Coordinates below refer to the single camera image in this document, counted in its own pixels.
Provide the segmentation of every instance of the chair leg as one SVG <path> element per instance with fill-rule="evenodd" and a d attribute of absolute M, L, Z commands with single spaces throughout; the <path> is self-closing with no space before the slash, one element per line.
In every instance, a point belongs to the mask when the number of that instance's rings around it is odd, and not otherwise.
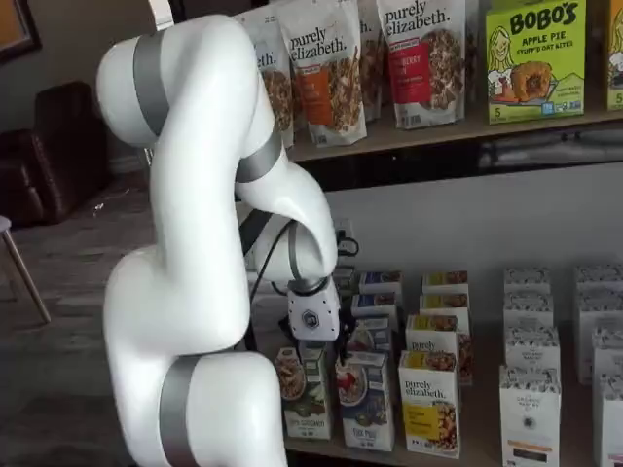
<path fill-rule="evenodd" d="M 43 300 L 41 300 L 41 297 L 39 296 L 39 291 L 37 290 L 35 283 L 32 281 L 32 277 L 30 277 L 28 269 L 26 268 L 26 264 L 21 258 L 21 255 L 19 254 L 18 249 L 16 248 L 16 245 L 14 244 L 13 238 L 11 237 L 9 231 L 2 232 L 2 239 L 7 245 L 7 250 L 9 251 L 9 254 L 11 255 L 11 258 L 13 259 L 16 267 L 18 268 L 19 275 L 21 276 L 26 286 L 26 289 L 28 289 L 30 297 L 32 297 L 33 302 L 35 303 L 35 305 L 37 305 L 37 308 L 39 309 L 39 314 L 41 314 L 41 317 L 46 324 L 50 323 L 52 321 L 52 318 L 48 313 L 46 304 L 44 304 Z"/>

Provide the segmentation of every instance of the red label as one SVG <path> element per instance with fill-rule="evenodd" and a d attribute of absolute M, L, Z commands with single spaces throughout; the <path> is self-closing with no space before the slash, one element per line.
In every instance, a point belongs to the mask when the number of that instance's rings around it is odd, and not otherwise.
<path fill-rule="evenodd" d="M 428 43 L 411 44 L 413 42 L 393 44 L 389 52 L 391 92 L 396 104 L 430 100 Z"/>

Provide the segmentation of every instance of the product display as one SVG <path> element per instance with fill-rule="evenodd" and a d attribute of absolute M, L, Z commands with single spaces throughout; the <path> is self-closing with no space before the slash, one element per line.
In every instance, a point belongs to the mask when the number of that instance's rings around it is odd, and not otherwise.
<path fill-rule="evenodd" d="M 501 367 L 502 465 L 560 465 L 561 384 L 553 371 Z"/>
<path fill-rule="evenodd" d="M 489 120 L 584 113 L 586 2 L 494 2 L 487 14 Z"/>
<path fill-rule="evenodd" d="M 421 292 L 430 294 L 465 294 L 469 296 L 467 271 L 433 272 L 421 279 Z"/>
<path fill-rule="evenodd" d="M 455 316 L 411 314 L 407 320 L 405 338 L 407 350 L 451 353 L 458 361 L 457 318 Z"/>
<path fill-rule="evenodd" d="M 465 294 L 422 295 L 420 297 L 421 315 L 455 316 L 457 318 L 458 376 L 461 385 L 471 385 L 474 375 L 474 353 L 467 302 L 468 296 Z"/>
<path fill-rule="evenodd" d="M 607 0 L 605 61 L 608 110 L 623 109 L 623 0 Z"/>
<path fill-rule="evenodd" d="M 548 268 L 507 268 L 504 270 L 504 293 L 528 290 L 551 294 L 551 282 Z"/>
<path fill-rule="evenodd" d="M 593 332 L 623 327 L 623 294 L 608 289 L 578 292 L 575 298 L 575 352 L 578 379 L 590 384 L 593 375 Z"/>
<path fill-rule="evenodd" d="M 275 124 L 281 131 L 283 146 L 294 142 L 290 58 L 276 21 L 275 7 L 267 5 L 236 16 L 251 37 L 269 100 L 275 112 Z"/>
<path fill-rule="evenodd" d="M 506 366 L 554 370 L 561 374 L 561 343 L 556 328 L 507 328 Z"/>
<path fill-rule="evenodd" d="M 292 0 L 275 7 L 313 142 L 338 146 L 365 137 L 356 0 Z"/>
<path fill-rule="evenodd" d="M 386 354 L 349 352 L 344 366 L 336 363 L 336 374 L 346 445 L 393 450 Z"/>
<path fill-rule="evenodd" d="M 357 0 L 361 27 L 361 95 L 366 122 L 381 116 L 385 39 L 376 0 Z"/>
<path fill-rule="evenodd" d="M 359 294 L 352 298 L 352 316 L 369 318 L 386 316 L 394 332 L 398 332 L 398 311 L 394 294 Z"/>
<path fill-rule="evenodd" d="M 595 265 L 575 268 L 577 291 L 612 289 L 623 291 L 623 265 Z"/>
<path fill-rule="evenodd" d="M 504 327 L 554 326 L 554 298 L 545 293 L 520 291 L 504 294 Z"/>
<path fill-rule="evenodd" d="M 363 271 L 359 276 L 360 294 L 394 294 L 402 306 L 402 272 L 399 270 Z"/>
<path fill-rule="evenodd" d="M 396 125 L 464 117 L 465 1 L 377 0 L 389 53 Z"/>
<path fill-rule="evenodd" d="M 287 434 L 330 440 L 333 416 L 324 349 L 302 346 L 301 360 L 294 347 L 283 348 L 275 359 Z"/>
<path fill-rule="evenodd" d="M 593 454 L 599 467 L 623 462 L 623 376 L 600 380 L 597 416 L 593 425 Z"/>
<path fill-rule="evenodd" d="M 444 352 L 404 351 L 398 374 L 407 449 L 459 458 L 455 356 Z"/>

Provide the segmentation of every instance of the white wall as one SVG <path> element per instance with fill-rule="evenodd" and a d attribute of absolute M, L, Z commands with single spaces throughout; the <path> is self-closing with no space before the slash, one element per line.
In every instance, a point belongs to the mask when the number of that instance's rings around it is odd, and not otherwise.
<path fill-rule="evenodd" d="M 571 268 L 623 259 L 623 163 L 329 194 L 349 218 L 361 268 L 401 269 L 414 305 L 426 271 L 467 269 L 475 318 L 500 319 L 506 265 L 554 272 L 557 320 L 570 319 Z"/>

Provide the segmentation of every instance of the upper shelf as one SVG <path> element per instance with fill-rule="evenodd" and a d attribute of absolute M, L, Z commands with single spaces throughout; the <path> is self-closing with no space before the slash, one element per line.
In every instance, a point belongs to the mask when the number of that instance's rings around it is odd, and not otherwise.
<path fill-rule="evenodd" d="M 317 149 L 306 130 L 296 134 L 297 142 L 288 151 L 294 162 L 313 161 L 338 156 L 373 153 L 389 149 L 409 148 L 450 141 L 503 136 L 506 134 L 534 131 L 538 129 L 582 126 L 623 120 L 623 111 L 608 112 L 605 109 L 605 96 L 597 86 L 587 83 L 585 112 L 579 117 L 533 120 L 517 124 L 489 125 L 487 103 L 467 106 L 465 120 L 456 124 L 430 126 L 426 128 L 404 130 L 396 129 L 393 106 L 386 106 L 377 122 L 368 124 L 368 137 L 350 145 Z"/>

